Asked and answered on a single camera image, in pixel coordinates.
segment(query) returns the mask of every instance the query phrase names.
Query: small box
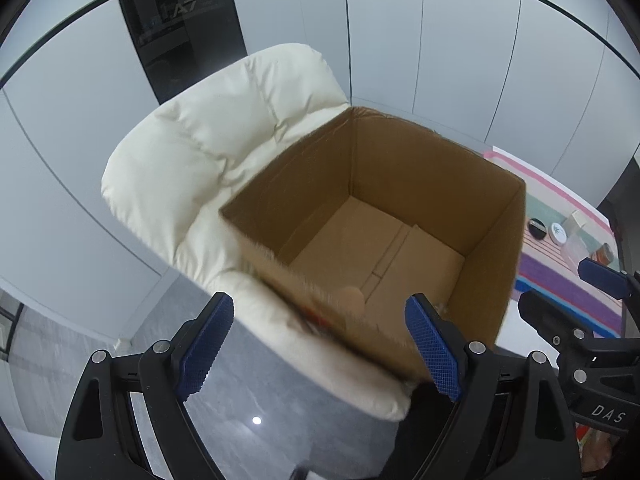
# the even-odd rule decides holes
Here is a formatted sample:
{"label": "small box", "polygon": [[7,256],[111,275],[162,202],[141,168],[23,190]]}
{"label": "small box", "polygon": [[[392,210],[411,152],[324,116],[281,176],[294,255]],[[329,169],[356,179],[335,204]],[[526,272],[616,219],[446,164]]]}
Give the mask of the small box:
{"label": "small box", "polygon": [[404,324],[423,292],[491,346],[522,248],[524,181],[418,124],[349,108],[222,209],[258,275],[403,379],[428,378]]}
{"label": "small box", "polygon": [[576,209],[564,219],[562,222],[562,228],[564,229],[564,232],[566,232],[566,235],[570,237],[573,234],[579,233],[580,229],[582,229],[586,223],[587,217],[582,211]]}

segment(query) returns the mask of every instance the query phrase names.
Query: striped towel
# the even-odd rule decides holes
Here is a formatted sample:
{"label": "striped towel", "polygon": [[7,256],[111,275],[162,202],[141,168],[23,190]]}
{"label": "striped towel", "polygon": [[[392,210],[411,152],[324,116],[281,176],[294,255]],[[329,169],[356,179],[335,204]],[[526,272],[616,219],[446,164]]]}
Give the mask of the striped towel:
{"label": "striped towel", "polygon": [[[486,152],[484,158],[517,174],[526,182],[527,221],[529,218],[538,218],[548,227],[553,222],[562,223],[573,211],[580,210],[587,219],[580,231],[587,250],[592,253],[606,242],[616,253],[616,241],[607,218],[571,190],[498,148]],[[562,259],[560,247],[548,236],[543,240],[536,240],[530,235],[526,225],[523,233],[522,254],[511,297],[517,301],[521,293],[531,289],[538,290],[580,318],[595,335],[620,337],[622,302],[607,296],[574,274]],[[617,257],[609,267],[620,270]]]}

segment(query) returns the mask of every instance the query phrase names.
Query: purple stripe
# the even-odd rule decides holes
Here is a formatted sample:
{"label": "purple stripe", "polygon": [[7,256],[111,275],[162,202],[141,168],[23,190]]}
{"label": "purple stripe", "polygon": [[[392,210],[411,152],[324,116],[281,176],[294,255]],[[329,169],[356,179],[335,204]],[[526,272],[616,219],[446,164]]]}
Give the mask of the purple stripe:
{"label": "purple stripe", "polygon": [[549,267],[537,261],[532,256],[525,253],[520,255],[518,274],[537,283],[556,296],[559,296],[567,303],[589,314],[610,329],[615,331],[620,330],[620,326],[622,325],[622,317],[620,314],[616,314],[586,290],[554,270],[549,269]]}

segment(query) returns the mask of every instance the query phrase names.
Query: gray floor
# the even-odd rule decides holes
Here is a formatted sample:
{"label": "gray floor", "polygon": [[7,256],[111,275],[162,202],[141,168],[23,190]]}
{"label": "gray floor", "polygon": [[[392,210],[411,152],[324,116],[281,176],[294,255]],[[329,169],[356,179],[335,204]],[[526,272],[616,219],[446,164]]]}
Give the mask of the gray floor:
{"label": "gray floor", "polygon": [[[132,340],[134,352],[171,338],[209,297],[185,278],[164,295]],[[30,431],[60,436],[76,383],[100,342],[25,310],[10,365]],[[154,473],[170,478],[146,415],[133,397]],[[396,425],[335,399],[293,370],[235,322],[199,394],[186,407],[228,480],[287,480],[296,464],[318,466],[336,479],[375,475],[393,447]],[[262,424],[252,423],[260,416]]]}

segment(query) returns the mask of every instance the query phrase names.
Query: jar lid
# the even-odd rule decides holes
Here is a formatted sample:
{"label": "jar lid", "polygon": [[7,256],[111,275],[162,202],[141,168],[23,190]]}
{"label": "jar lid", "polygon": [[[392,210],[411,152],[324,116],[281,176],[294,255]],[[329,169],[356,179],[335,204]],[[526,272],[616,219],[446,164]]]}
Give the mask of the jar lid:
{"label": "jar lid", "polygon": [[536,240],[542,240],[546,236],[546,226],[537,218],[529,220],[529,232]]}
{"label": "jar lid", "polygon": [[566,232],[557,222],[554,222],[549,226],[549,236],[556,245],[564,245],[566,243]]}

